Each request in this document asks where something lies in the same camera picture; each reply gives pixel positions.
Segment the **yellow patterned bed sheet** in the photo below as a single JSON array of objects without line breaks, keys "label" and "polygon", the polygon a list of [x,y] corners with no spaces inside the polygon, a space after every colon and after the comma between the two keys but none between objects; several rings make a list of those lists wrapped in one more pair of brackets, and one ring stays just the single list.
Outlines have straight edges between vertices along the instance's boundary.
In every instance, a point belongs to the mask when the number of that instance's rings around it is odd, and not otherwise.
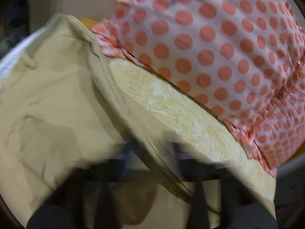
[{"label": "yellow patterned bed sheet", "polygon": [[223,123],[157,75],[115,58],[110,69],[118,87],[174,131],[199,157],[233,166],[235,175],[273,212],[275,178],[250,160]]}]

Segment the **left pink polka-dot pillow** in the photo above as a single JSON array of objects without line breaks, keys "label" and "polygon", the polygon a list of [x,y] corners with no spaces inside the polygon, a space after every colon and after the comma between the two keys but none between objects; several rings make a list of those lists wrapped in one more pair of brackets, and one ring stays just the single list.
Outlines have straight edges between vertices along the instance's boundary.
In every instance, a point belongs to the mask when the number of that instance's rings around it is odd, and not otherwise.
[{"label": "left pink polka-dot pillow", "polygon": [[304,29],[287,0],[116,0],[102,52],[158,73],[275,175],[304,142]]}]

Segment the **khaki beige pants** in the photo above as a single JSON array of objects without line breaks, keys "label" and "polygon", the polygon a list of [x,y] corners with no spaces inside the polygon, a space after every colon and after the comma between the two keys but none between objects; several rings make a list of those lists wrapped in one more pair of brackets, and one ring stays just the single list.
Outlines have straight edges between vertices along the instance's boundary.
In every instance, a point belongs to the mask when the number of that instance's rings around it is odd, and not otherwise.
[{"label": "khaki beige pants", "polygon": [[139,174],[113,188],[123,227],[185,227],[189,205],[173,193],[164,134],[213,161],[124,93],[110,60],[79,20],[56,15],[1,61],[1,195],[22,225],[73,168],[135,137],[145,147],[131,158]]}]

